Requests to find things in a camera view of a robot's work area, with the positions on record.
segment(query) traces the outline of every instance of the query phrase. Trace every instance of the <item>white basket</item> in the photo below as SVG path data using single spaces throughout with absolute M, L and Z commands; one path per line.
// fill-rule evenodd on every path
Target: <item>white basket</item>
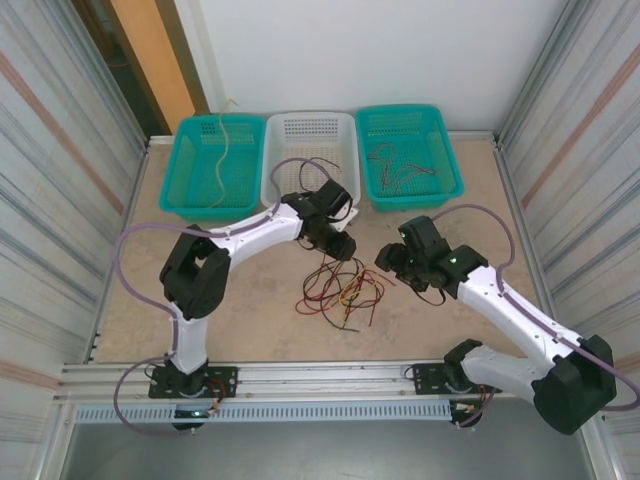
M 271 170 L 282 160 L 291 157 L 313 158 L 327 169 L 331 178 L 342 185 L 353 198 L 360 201 L 360 166 L 358 162 L 358 140 L 356 123 L 351 115 L 334 112 L 297 112 L 273 115 L 267 120 L 262 162 L 262 184 L 260 201 L 265 207 L 276 203 L 276 190 L 269 180 Z M 275 179 L 282 194 L 315 191 L 327 180 L 325 175 L 313 167 L 300 162 L 283 165 Z

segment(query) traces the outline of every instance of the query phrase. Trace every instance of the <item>robotic arm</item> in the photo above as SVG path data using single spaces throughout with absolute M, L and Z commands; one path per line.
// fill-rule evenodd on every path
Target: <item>robotic arm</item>
M 504 298 L 496 271 L 484 257 L 466 245 L 451 250 L 430 218 L 415 218 L 399 231 L 404 243 L 384 247 L 376 259 L 379 268 L 395 272 L 416 292 L 432 286 L 459 299 L 491 320 L 527 355 L 516 358 L 467 340 L 444 357 L 453 389 L 465 391 L 474 383 L 514 394 L 533 403 L 549 425 L 567 435 L 615 398 L 614 377 L 557 340 L 564 337 L 612 365 L 611 348 L 603 339 L 582 338 L 505 283 L 504 292 L 556 335 L 545 332 Z
M 351 259 L 356 244 L 343 229 L 357 215 L 352 205 L 347 191 L 328 180 L 317 192 L 285 195 L 264 213 L 209 230 L 214 238 L 180 236 L 160 273 L 177 318 L 177 348 L 167 362 L 172 392 L 191 397 L 202 389 L 208 319 L 222 302 L 229 272 L 269 247 L 300 238 L 334 259 Z

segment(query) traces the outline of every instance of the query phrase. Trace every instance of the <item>plastic basket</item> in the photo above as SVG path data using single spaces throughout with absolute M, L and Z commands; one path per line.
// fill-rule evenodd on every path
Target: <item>plastic basket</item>
M 360 201 L 360 167 L 356 124 L 351 115 L 334 112 L 297 112 L 273 115 L 267 120 L 260 201 L 266 207 L 277 200 L 269 175 L 282 160 L 291 157 L 320 157 L 316 160 L 331 178 Z M 275 176 L 282 194 L 315 191 L 326 181 L 325 175 L 311 165 L 292 162 L 283 165 Z
M 220 166 L 226 193 L 216 176 L 225 149 L 218 116 L 189 117 L 180 123 L 171 152 L 162 210 L 189 221 L 235 222 L 251 215 L 258 204 L 265 121 L 224 115 L 222 122 L 229 135 L 229 152 Z
M 449 136 L 436 107 L 371 107 L 356 113 L 356 123 L 367 193 L 376 210 L 436 208 L 464 192 Z M 393 148 L 379 148 L 386 143 Z M 387 181 L 397 181 L 383 185 L 387 167 L 382 161 L 369 159 L 370 156 L 387 161 Z M 403 168 L 409 164 L 435 170 L 435 174 L 413 174 L 417 169 Z

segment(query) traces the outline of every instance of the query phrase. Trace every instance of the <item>teal basket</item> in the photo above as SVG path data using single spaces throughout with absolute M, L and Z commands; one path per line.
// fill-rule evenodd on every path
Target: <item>teal basket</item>
M 216 176 L 216 163 L 225 149 L 218 116 L 186 118 L 178 128 L 160 194 L 165 212 L 188 221 L 235 222 L 256 208 L 265 121 L 251 115 L 224 115 L 222 122 L 229 135 L 229 152 L 220 166 L 224 190 Z
M 367 193 L 376 210 L 437 208 L 464 192 L 447 129 L 436 107 L 365 108 L 356 113 L 356 127 Z M 370 156 L 383 161 L 370 160 Z M 435 172 L 417 174 L 417 169 L 406 166 L 409 164 Z M 385 169 L 386 180 L 393 181 L 390 185 L 383 185 Z

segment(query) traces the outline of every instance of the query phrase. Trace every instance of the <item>beige table surface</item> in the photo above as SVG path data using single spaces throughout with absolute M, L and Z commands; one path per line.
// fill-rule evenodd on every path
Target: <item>beige table surface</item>
M 465 182 L 462 197 L 446 206 L 474 202 L 501 215 L 510 227 L 509 212 L 491 146 L 487 141 L 455 141 L 453 147 Z M 167 222 L 186 225 L 179 217 L 158 208 L 158 197 L 171 152 L 170 145 L 156 145 L 133 215 L 132 224 Z M 356 239 L 356 256 L 373 262 L 389 242 L 400 241 L 397 227 L 422 214 L 410 210 L 378 213 L 368 200 L 364 185 L 358 204 L 360 215 L 348 228 Z M 476 211 L 458 211 L 438 220 L 438 228 L 452 248 L 466 243 L 497 266 L 508 257 L 507 240 L 499 225 Z M 164 301 L 158 274 L 177 234 L 145 230 L 127 241 L 123 271 L 139 291 Z M 361 333 L 342 332 L 322 316 L 302 316 L 294 311 L 301 298 L 303 279 L 318 268 L 322 255 L 307 252 L 295 242 L 278 245 L 252 257 L 231 273 L 224 301 L 212 314 L 207 350 L 212 361 L 338 361 L 439 358 L 462 340 L 475 338 L 496 350 L 518 354 L 517 347 L 480 314 L 459 301 L 448 299 L 435 308 L 419 301 L 411 290 L 388 288 L 376 308 L 372 327 L 368 312 L 354 314 L 349 323 Z M 506 280 L 530 300 L 535 300 L 522 249 L 507 270 Z M 434 300 L 437 292 L 431 292 Z M 117 283 L 95 355 L 98 362 L 133 361 L 158 356 L 170 343 L 168 315 L 129 296 Z

